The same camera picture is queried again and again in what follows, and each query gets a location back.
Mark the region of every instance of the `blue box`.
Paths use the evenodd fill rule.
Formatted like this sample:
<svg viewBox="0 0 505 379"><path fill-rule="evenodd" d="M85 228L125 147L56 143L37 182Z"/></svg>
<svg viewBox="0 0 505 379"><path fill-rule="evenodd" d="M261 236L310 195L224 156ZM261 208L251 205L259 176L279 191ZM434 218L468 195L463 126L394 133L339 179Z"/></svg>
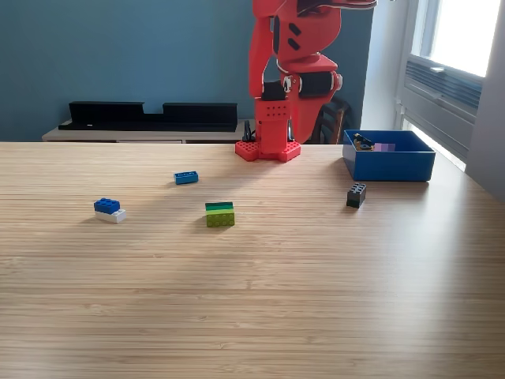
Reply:
<svg viewBox="0 0 505 379"><path fill-rule="evenodd" d="M179 174L174 174L175 184L188 184L198 182L198 174L196 171L181 172Z"/></svg>
<svg viewBox="0 0 505 379"><path fill-rule="evenodd" d="M103 198L95 203L95 211L111 215L120 209L119 201Z"/></svg>
<svg viewBox="0 0 505 379"><path fill-rule="evenodd" d="M396 144L394 152L359 152L355 133L373 143ZM432 178L435 151L414 132L345 130L344 161L355 181L427 182Z"/></svg>

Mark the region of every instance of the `blue plastic bin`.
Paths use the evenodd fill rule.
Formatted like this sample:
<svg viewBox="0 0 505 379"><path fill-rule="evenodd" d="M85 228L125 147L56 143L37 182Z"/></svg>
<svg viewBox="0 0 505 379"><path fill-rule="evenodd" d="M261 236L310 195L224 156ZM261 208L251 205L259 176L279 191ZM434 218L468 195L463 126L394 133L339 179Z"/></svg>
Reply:
<svg viewBox="0 0 505 379"><path fill-rule="evenodd" d="M359 152L353 143L355 133L373 143L396 144L395 151ZM427 182L436 154L411 131L345 130L343 155L356 181Z"/></svg>

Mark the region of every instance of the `white lego brick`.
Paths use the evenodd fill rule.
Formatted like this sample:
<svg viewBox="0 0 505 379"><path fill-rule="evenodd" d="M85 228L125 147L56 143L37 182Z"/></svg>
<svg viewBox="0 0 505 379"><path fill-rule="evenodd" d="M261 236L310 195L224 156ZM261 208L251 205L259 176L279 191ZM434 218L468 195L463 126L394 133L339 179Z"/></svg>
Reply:
<svg viewBox="0 0 505 379"><path fill-rule="evenodd" d="M95 215L99 220L108 221L109 223L120 223L126 218L126 210L119 209L111 215L95 211Z"/></svg>

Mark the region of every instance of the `blue wall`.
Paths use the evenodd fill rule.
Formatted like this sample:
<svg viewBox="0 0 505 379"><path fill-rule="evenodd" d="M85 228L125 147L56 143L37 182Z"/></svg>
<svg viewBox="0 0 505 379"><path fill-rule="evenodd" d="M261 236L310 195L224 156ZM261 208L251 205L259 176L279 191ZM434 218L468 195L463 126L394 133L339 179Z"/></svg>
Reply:
<svg viewBox="0 0 505 379"><path fill-rule="evenodd" d="M325 54L359 120L372 12L343 22ZM250 118L253 25L251 0L1 0L0 140L40 141L74 100L236 102Z"/></svg>

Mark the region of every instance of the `wall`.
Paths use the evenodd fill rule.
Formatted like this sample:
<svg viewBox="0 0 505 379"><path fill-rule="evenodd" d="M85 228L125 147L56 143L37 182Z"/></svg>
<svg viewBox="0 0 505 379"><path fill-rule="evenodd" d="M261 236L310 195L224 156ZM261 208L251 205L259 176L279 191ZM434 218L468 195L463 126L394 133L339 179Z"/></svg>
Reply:
<svg viewBox="0 0 505 379"><path fill-rule="evenodd" d="M501 201L505 201L505 0L496 26L488 74L473 130L466 172Z"/></svg>
<svg viewBox="0 0 505 379"><path fill-rule="evenodd" d="M372 11L344 11L325 51L358 121L371 24ZM253 25L251 0L1 0L0 140L40 141L74 100L236 102L250 118Z"/></svg>
<svg viewBox="0 0 505 379"><path fill-rule="evenodd" d="M409 3L383 0L375 9L363 102L362 129L394 129Z"/></svg>

